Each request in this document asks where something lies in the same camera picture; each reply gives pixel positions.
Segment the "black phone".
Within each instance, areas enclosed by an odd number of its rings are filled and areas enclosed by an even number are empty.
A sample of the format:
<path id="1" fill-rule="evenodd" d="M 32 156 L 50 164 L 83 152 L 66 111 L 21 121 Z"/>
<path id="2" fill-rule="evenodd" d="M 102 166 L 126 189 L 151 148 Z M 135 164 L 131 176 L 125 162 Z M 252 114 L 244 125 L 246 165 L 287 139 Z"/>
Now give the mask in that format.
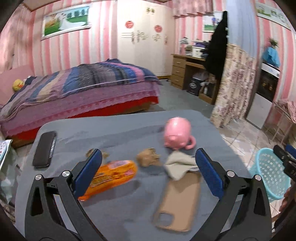
<path id="1" fill-rule="evenodd" d="M 54 131 L 43 133 L 39 139 L 32 166 L 36 169 L 47 168 L 51 164 L 57 133 Z"/>

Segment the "yellow duck plush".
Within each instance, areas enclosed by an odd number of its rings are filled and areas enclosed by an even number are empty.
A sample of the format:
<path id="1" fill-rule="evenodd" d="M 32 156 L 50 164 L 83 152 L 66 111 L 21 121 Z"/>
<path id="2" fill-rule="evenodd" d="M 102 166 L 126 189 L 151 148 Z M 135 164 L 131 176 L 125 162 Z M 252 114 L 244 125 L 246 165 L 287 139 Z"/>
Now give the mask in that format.
<path id="1" fill-rule="evenodd" d="M 24 85 L 25 85 L 25 82 L 23 80 L 16 79 L 13 82 L 12 89 L 14 92 L 17 92 L 17 91 L 21 90 Z"/>

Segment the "pink window curtain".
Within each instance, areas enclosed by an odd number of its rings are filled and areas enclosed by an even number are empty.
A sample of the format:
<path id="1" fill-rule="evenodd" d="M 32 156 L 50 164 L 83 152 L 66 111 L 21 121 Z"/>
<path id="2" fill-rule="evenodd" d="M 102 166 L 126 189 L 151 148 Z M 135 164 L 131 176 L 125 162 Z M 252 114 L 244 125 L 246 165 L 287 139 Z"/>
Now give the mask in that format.
<path id="1" fill-rule="evenodd" d="M 20 4 L 1 32 L 1 73 L 26 65 L 31 12 Z"/>

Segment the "blue cloth on refrigerator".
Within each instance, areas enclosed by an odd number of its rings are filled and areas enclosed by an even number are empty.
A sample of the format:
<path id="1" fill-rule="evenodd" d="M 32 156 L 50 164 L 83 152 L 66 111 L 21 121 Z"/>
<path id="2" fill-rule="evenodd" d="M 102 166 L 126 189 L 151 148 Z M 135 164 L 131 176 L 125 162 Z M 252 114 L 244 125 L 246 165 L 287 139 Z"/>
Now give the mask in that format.
<path id="1" fill-rule="evenodd" d="M 267 47 L 262 55 L 263 60 L 277 68 L 280 67 L 280 58 L 278 52 L 273 47 Z"/>

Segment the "white box on desk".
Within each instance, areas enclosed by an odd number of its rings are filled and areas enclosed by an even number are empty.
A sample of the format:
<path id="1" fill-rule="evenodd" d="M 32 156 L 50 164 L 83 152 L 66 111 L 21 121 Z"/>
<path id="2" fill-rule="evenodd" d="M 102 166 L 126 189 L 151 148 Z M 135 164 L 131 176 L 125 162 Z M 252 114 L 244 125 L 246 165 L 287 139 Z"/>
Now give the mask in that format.
<path id="1" fill-rule="evenodd" d="M 204 49 L 205 48 L 193 46 L 192 47 L 192 57 L 201 58 Z"/>

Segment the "pink clothes on rack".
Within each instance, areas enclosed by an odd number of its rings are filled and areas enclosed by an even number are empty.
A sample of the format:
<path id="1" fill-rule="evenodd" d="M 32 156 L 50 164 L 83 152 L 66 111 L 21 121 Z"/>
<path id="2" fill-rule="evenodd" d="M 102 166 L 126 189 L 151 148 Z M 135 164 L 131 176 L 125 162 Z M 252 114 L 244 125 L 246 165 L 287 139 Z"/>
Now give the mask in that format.
<path id="1" fill-rule="evenodd" d="M 293 123 L 296 123 L 296 105 L 295 105 L 295 101 L 291 101 L 288 99 L 281 99 L 278 102 L 278 105 L 280 107 L 282 107 L 288 114 L 288 116 L 290 117 L 291 121 Z"/>

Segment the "pink valance curtain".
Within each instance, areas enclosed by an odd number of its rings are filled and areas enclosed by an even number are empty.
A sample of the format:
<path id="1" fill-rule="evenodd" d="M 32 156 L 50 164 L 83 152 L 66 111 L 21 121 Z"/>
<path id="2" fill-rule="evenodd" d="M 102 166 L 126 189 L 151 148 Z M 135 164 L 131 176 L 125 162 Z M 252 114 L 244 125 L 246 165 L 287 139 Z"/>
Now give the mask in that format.
<path id="1" fill-rule="evenodd" d="M 172 1 L 174 16 L 205 15 L 213 13 L 211 0 L 175 0 Z"/>

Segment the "black box under desk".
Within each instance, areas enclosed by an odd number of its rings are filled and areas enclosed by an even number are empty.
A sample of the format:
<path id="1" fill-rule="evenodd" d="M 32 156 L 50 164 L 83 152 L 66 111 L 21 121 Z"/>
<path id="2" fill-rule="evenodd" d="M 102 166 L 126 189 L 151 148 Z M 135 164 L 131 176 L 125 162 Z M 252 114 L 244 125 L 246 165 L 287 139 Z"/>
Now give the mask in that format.
<path id="1" fill-rule="evenodd" d="M 187 92 L 195 96 L 199 96 L 202 82 L 203 81 L 196 78 L 191 78 L 187 87 Z"/>

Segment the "grey printed snack wrapper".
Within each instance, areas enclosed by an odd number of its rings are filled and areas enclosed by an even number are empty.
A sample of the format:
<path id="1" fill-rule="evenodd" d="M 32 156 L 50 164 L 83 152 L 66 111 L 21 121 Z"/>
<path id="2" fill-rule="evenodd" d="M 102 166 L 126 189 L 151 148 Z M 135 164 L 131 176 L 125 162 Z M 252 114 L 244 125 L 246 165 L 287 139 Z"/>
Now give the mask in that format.
<path id="1" fill-rule="evenodd" d="M 187 172 L 199 171 L 195 158 L 180 151 L 173 151 L 167 158 L 164 168 L 169 177 L 178 181 L 184 177 Z"/>

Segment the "brown paper ball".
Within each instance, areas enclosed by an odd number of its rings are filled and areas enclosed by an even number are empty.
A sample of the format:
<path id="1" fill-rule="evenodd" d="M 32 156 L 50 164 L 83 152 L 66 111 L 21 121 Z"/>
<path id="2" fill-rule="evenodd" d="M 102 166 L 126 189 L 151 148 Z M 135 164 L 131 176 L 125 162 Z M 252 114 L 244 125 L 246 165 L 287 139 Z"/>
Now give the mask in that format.
<path id="1" fill-rule="evenodd" d="M 136 160 L 142 167 L 161 166 L 160 155 L 156 153 L 154 148 L 147 148 L 141 151 Z"/>

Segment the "small framed photo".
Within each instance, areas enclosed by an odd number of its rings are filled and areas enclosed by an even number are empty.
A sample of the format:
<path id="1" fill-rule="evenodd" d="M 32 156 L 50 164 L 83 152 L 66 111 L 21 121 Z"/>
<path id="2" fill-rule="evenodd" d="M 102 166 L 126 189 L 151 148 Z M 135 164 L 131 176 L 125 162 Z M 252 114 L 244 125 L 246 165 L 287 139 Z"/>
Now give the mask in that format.
<path id="1" fill-rule="evenodd" d="M 210 15 L 203 15 L 203 32 L 205 33 L 213 33 L 219 22 L 222 20 L 223 12 L 215 11 Z"/>

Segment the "orange snack bag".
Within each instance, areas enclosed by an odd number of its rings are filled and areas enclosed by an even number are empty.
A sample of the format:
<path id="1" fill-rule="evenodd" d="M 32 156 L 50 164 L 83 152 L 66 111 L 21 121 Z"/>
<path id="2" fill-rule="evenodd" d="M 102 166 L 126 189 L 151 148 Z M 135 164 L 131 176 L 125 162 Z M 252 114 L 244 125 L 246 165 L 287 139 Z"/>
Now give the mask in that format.
<path id="1" fill-rule="evenodd" d="M 86 201 L 92 196 L 125 184 L 137 174 L 137 165 L 131 160 L 109 162 L 101 166 L 93 177 L 86 192 L 78 197 L 80 201 Z"/>

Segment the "small potted plant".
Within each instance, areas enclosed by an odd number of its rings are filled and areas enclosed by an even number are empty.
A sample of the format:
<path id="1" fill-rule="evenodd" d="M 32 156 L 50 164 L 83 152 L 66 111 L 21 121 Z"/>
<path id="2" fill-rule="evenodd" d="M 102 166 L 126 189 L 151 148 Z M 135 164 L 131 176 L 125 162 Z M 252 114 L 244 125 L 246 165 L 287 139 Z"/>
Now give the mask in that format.
<path id="1" fill-rule="evenodd" d="M 273 38 L 269 38 L 268 41 L 269 41 L 270 46 L 273 49 L 276 49 L 278 47 L 278 41 L 277 40 L 275 40 Z"/>

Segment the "floral curtain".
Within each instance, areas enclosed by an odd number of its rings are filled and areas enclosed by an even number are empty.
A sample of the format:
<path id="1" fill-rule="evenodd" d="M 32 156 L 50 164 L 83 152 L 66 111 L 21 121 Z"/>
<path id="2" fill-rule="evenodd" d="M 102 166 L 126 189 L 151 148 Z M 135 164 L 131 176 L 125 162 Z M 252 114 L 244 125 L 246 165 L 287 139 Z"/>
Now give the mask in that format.
<path id="1" fill-rule="evenodd" d="M 228 44 L 222 79 L 210 121 L 222 128 L 241 120 L 247 110 L 256 72 L 256 59 L 238 45 Z"/>

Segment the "black hanging coat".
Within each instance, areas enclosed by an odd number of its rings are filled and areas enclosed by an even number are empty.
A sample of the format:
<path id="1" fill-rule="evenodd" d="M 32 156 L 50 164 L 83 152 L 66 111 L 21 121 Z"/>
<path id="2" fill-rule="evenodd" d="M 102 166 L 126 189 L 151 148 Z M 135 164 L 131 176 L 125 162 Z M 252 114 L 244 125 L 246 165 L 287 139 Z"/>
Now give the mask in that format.
<path id="1" fill-rule="evenodd" d="M 208 56 L 205 59 L 205 69 L 215 76 L 218 83 L 221 82 L 228 44 L 228 12 L 224 11 L 222 20 L 213 33 L 209 47 Z"/>

